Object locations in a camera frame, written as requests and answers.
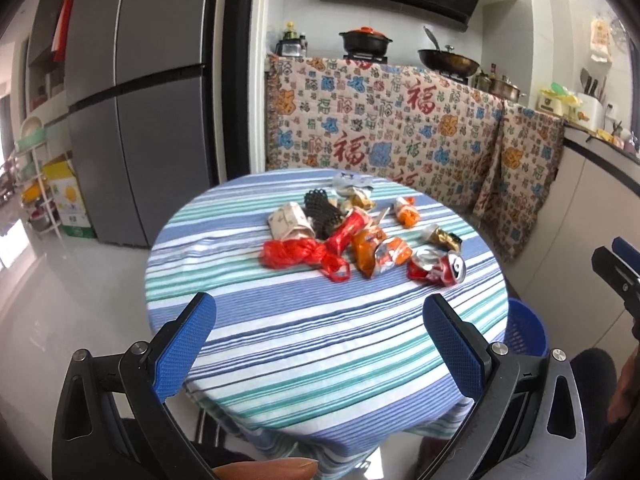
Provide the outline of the person's right hand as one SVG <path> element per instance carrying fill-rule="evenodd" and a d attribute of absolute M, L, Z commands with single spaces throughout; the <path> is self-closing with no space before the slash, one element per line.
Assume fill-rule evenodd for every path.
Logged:
<path fill-rule="evenodd" d="M 636 355 L 632 354 L 620 373 L 620 378 L 608 406 L 608 422 L 615 424 L 626 418 L 631 412 L 631 386 L 634 382 L 634 360 Z"/>

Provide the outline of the person's left hand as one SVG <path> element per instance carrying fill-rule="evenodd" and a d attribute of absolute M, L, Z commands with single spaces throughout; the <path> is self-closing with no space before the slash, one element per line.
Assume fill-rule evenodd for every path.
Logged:
<path fill-rule="evenodd" d="M 213 469 L 221 480 L 310 480 L 318 471 L 318 462 L 303 457 L 237 462 Z"/>

